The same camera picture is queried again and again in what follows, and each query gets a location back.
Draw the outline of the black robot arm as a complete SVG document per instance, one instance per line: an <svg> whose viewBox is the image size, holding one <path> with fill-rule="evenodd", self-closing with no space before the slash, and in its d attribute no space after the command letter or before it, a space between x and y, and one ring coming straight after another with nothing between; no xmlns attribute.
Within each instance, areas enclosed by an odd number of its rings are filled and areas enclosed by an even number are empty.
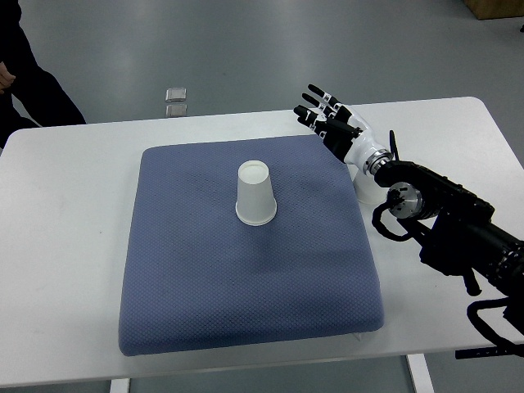
<svg viewBox="0 0 524 393"><path fill-rule="evenodd" d="M479 313L501 309L514 328L523 330L523 242L492 223L491 204L445 176L401 160L395 135L389 139L390 152L373 169L374 181L388 190L373 211L373 227L395 242L414 239L421 262L462 277L470 296L481 294L477 273L502 293L500 299L476 300L467 308L470 323L493 348L459 350L457 358L522 356L523 346L501 337Z"/></svg>

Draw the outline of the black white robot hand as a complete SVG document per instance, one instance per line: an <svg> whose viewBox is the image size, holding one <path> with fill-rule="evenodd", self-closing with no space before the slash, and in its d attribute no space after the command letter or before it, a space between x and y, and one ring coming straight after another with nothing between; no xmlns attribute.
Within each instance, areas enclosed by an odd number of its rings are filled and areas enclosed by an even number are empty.
<svg viewBox="0 0 524 393"><path fill-rule="evenodd" d="M302 98L311 107L294 108L297 121L310 128L323 145L341 162L356 166L365 175L373 176L393 155L375 140L369 124L332 94L309 84Z"/></svg>

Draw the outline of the person's hand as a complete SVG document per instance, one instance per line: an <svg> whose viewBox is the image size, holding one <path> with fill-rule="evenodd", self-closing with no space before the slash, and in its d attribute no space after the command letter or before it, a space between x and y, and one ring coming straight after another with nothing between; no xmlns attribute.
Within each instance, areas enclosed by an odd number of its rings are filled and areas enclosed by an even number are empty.
<svg viewBox="0 0 524 393"><path fill-rule="evenodd" d="M8 70L3 61L0 62L0 94L12 86L16 77Z"/></svg>

